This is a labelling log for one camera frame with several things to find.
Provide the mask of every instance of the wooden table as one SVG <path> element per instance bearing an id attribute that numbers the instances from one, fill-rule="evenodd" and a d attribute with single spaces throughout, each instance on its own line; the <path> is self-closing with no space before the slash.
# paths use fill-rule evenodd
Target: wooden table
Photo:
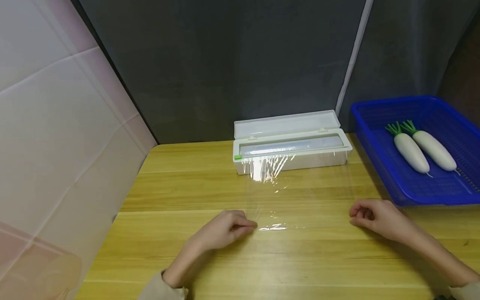
<path id="1" fill-rule="evenodd" d="M 409 249 L 349 224 L 357 198 L 385 198 L 356 137 L 345 166 L 239 176 L 232 142 L 168 144 L 148 155 L 77 299 L 135 299 L 183 242 L 223 209 L 260 227 L 205 262 L 191 299 L 433 299 L 446 283 Z M 476 270 L 477 207 L 411 208 L 408 215 Z"/>

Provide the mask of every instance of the sleeve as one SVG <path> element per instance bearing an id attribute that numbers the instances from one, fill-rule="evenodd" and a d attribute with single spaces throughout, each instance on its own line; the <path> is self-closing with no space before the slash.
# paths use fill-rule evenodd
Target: sleeve
<path id="1" fill-rule="evenodd" d="M 480 299 L 480 282 L 470 283 L 462 288 L 450 288 L 452 296 L 457 300 Z"/>
<path id="2" fill-rule="evenodd" d="M 163 281 L 165 270 L 156 274 L 144 287 L 137 300 L 185 300 L 188 290 L 186 288 L 171 288 Z"/>

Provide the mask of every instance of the white radish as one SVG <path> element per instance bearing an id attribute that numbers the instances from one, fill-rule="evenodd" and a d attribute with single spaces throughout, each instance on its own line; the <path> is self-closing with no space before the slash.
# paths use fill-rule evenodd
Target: white radish
<path id="1" fill-rule="evenodd" d="M 447 149 L 431 134 L 417 130 L 411 120 L 403 122 L 402 128 L 408 131 L 413 140 L 425 151 L 433 161 L 445 171 L 456 171 L 456 162 Z"/>
<path id="2" fill-rule="evenodd" d="M 420 150 L 417 143 L 415 143 L 408 134 L 402 133 L 398 122 L 397 128 L 389 124 L 386 129 L 395 136 L 393 139 L 395 147 L 408 164 L 418 173 L 430 176 L 430 174 L 428 174 L 428 172 L 430 172 L 430 165 L 428 164 L 425 155 L 423 155 L 423 152 Z"/>

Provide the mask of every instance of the hand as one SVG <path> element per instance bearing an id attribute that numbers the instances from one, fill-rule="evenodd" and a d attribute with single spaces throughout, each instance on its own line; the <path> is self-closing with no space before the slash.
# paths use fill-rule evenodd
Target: hand
<path id="1" fill-rule="evenodd" d="M 224 248 L 252 233 L 257 223 L 250 221 L 241 210 L 224 210 L 200 228 L 188 241 L 200 252 Z"/>
<path id="2" fill-rule="evenodd" d="M 350 208 L 350 223 L 368 228 L 389 240 L 403 244 L 426 234 L 387 200 L 358 200 Z"/>

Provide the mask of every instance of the plastic wrap dispenser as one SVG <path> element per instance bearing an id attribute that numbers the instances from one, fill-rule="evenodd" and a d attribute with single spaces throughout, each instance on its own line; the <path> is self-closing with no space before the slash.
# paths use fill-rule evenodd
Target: plastic wrap dispenser
<path id="1" fill-rule="evenodd" d="M 282 170 L 343 165 L 352 151 L 334 110 L 236 121 L 233 163 L 250 173 L 249 161 L 285 157 Z"/>

